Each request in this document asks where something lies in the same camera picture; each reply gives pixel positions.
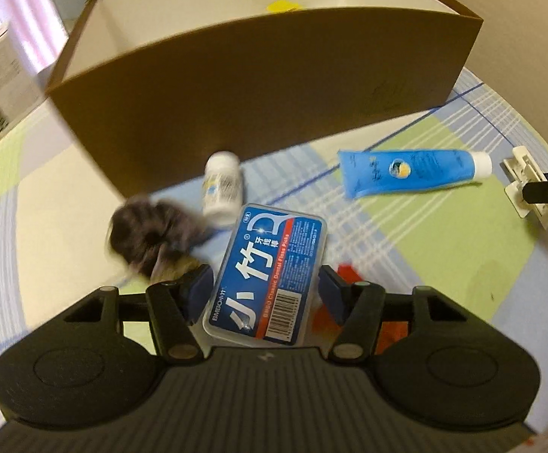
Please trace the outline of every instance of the bottle label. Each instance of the bottle label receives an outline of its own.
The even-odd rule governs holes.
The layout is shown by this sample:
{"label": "bottle label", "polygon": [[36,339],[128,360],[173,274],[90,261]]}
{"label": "bottle label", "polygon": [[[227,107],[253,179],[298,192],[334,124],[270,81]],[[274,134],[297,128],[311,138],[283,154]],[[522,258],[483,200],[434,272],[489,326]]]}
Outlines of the bottle label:
{"label": "bottle label", "polygon": [[249,205],[231,243],[209,323],[293,345],[318,269],[322,221]]}
{"label": "bottle label", "polygon": [[203,182],[204,203],[234,202],[240,195],[240,179],[227,174],[212,174]]}

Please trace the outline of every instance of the yellow object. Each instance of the yellow object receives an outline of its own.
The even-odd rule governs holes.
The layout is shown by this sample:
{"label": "yellow object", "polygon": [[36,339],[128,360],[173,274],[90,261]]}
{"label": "yellow object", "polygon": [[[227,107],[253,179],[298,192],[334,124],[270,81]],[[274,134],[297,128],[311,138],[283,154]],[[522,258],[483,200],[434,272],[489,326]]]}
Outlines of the yellow object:
{"label": "yellow object", "polygon": [[293,10],[301,10],[302,8],[299,3],[278,0],[277,2],[270,3],[267,10],[273,14],[279,14],[280,12],[292,12]]}

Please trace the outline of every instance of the red stripe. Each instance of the red stripe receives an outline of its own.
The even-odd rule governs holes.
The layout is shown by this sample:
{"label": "red stripe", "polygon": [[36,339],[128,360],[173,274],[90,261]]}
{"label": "red stripe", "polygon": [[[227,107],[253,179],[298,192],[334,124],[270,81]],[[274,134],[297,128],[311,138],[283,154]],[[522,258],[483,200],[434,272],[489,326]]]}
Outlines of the red stripe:
{"label": "red stripe", "polygon": [[293,231],[293,219],[287,220],[284,224],[282,240],[278,246],[278,254],[276,255],[276,261],[274,263],[272,278],[270,278],[270,284],[268,285],[266,302],[264,302],[264,309],[261,311],[260,325],[257,327],[257,334],[255,334],[255,337],[258,339],[264,338],[268,323],[270,322],[270,310],[272,310],[276,289],[278,289],[278,280],[282,273],[282,264],[284,263],[284,256],[287,254],[288,240],[291,237],[291,231]]}

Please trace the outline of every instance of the bottle cap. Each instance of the bottle cap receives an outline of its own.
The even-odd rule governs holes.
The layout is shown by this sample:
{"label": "bottle cap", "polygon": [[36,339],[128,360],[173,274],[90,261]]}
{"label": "bottle cap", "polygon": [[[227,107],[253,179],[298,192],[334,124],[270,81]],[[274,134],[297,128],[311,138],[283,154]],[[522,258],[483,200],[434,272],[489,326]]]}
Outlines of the bottle cap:
{"label": "bottle cap", "polygon": [[471,157],[473,158],[473,164],[475,165],[475,172],[473,174],[473,180],[475,182],[481,182],[492,175],[492,158],[485,151],[471,151]]}
{"label": "bottle cap", "polygon": [[238,169],[240,166],[239,157],[230,151],[218,151],[209,157],[205,170],[228,170]]}

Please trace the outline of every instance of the white plastic clip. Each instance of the white plastic clip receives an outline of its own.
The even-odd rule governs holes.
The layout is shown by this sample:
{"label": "white plastic clip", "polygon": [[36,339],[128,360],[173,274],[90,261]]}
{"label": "white plastic clip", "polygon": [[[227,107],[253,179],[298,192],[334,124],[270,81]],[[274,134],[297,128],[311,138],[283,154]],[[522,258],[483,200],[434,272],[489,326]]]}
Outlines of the white plastic clip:
{"label": "white plastic clip", "polygon": [[515,179],[505,188],[505,192],[518,215],[525,218],[533,211],[542,227],[548,228],[548,204],[528,204],[523,200],[522,189],[528,182],[545,182],[546,177],[525,146],[513,148],[513,158],[503,160],[505,167]]}

